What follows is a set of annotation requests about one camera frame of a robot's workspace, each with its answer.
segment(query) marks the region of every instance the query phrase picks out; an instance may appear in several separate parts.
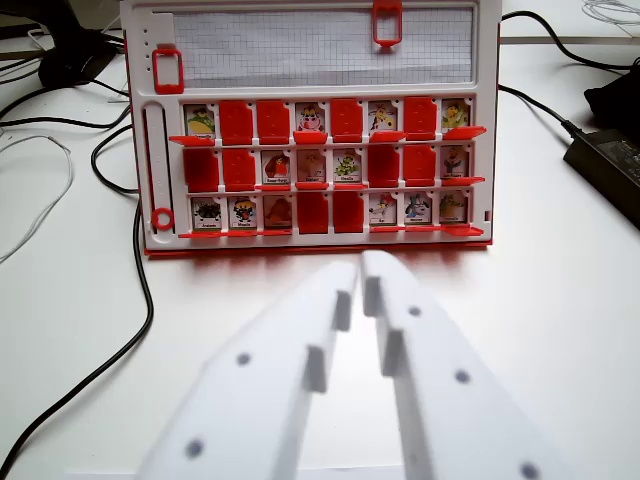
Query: grid paper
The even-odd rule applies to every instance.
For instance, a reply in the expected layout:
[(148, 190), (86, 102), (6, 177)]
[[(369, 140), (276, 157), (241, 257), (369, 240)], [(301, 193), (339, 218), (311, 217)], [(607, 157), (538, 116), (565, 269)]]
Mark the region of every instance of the grid paper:
[[(471, 8), (402, 20), (390, 50), (373, 41), (370, 10), (176, 13), (174, 29), (188, 88), (471, 81)], [(394, 38), (394, 22), (381, 19), (378, 36)]]

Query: screw hole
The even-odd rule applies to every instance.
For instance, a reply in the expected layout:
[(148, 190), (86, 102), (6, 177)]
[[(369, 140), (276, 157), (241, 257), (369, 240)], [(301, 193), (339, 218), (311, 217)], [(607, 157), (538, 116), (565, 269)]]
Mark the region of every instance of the screw hole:
[(529, 480), (535, 480), (536, 478), (540, 478), (540, 473), (538, 472), (538, 469), (536, 468), (535, 465), (531, 463), (525, 463), (524, 465), (522, 465), (522, 467), (520, 468), (520, 473), (522, 473), (522, 476), (524, 478), (527, 478)]
[(456, 380), (460, 383), (469, 383), (471, 381), (471, 377), (464, 370), (458, 370), (456, 372), (455, 377), (456, 377)]
[(189, 458), (197, 458), (200, 456), (200, 454), (202, 454), (203, 450), (204, 450), (204, 444), (202, 443), (202, 441), (198, 439), (194, 439), (187, 444), (185, 453)]
[(251, 361), (251, 355), (249, 355), (248, 353), (241, 353), (240, 355), (238, 355), (238, 358), (236, 358), (236, 361), (240, 366), (246, 365)]

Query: power adapter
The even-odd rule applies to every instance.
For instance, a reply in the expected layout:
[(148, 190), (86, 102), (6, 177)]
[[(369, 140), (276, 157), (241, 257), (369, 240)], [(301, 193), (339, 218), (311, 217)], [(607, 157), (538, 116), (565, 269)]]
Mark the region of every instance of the power adapter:
[(640, 229), (640, 148), (617, 130), (584, 133), (568, 121), (562, 126), (574, 139), (565, 162)]

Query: red border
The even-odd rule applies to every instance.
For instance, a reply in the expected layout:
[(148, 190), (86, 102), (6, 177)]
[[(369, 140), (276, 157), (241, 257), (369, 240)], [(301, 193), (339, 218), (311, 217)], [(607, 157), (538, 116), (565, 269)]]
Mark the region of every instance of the red border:
[[(395, 12), (398, 15), (398, 38), (378, 38), (378, 13)], [(402, 0), (373, 0), (373, 41), (382, 47), (392, 47), (402, 41)]]
[[(178, 84), (159, 84), (158, 83), (158, 56), (159, 55), (176, 55), (178, 57)], [(182, 68), (182, 53), (175, 48), (157, 48), (151, 54), (153, 58), (153, 83), (155, 83), (156, 93), (160, 95), (171, 95), (176, 93), (184, 93), (184, 69)]]
[(393, 243), (393, 244), (363, 244), (363, 245), (327, 245), (316, 247), (248, 247), (248, 248), (190, 248), (188, 250), (149, 250), (144, 249), (144, 253), (155, 259), (175, 256), (198, 256), (198, 255), (278, 255), (283, 253), (315, 254), (315, 253), (352, 253), (363, 250), (406, 250), (415, 252), (419, 249), (431, 248), (486, 248), (493, 245), (493, 240), (486, 242), (440, 242), (440, 243)]
[[(160, 223), (160, 215), (165, 214), (169, 215), (169, 223), (162, 224)], [(151, 223), (158, 230), (170, 230), (176, 223), (176, 219), (173, 216), (173, 212), (168, 208), (156, 208), (151, 214)]]

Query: white desk surface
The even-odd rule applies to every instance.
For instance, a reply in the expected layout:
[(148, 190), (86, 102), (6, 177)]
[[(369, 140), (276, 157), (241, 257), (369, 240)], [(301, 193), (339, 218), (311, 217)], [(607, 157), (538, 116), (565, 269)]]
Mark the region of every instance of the white desk surface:
[[(574, 46), (600, 61), (638, 49)], [(500, 80), (580, 126), (582, 91), (615, 78), (569, 65), (554, 46), (505, 46)], [(99, 77), (121, 85), (123, 60)], [(37, 78), (0, 87), (0, 104)], [(33, 99), (9, 118), (107, 121), (123, 106), (97, 86)], [(7, 129), (72, 150), (77, 174), (40, 231), (0, 265), (0, 458), (45, 408), (140, 327), (145, 306), (131, 252), (135, 200), (106, 189), (89, 155), (108, 134), (60, 124)], [(100, 157), (135, 186), (128, 136)], [(568, 136), (543, 113), (499, 98), (495, 245), (399, 253), (460, 325), (504, 387), (580, 479), (635, 480), (640, 470), (640, 232), (562, 161)], [(0, 158), (0, 250), (61, 188), (64, 157), (44, 140)], [(130, 472), (142, 461), (203, 362), (276, 296), (332, 259), (356, 254), (249, 255), (145, 261), (155, 324), (133, 355), (41, 428), (11, 480), (64, 472)], [(313, 403), (301, 466), (401, 461), (394, 399), (378, 373), (373, 323), (355, 314), (338, 339), (329, 394)]]
[[(640, 0), (623, 0), (632, 5)], [(502, 12), (532, 10), (549, 22), (566, 43), (631, 43), (632, 34), (609, 23), (595, 20), (582, 12), (582, 0), (502, 0)], [(512, 18), (502, 24), (503, 43), (551, 43), (547, 31), (530, 18)]]

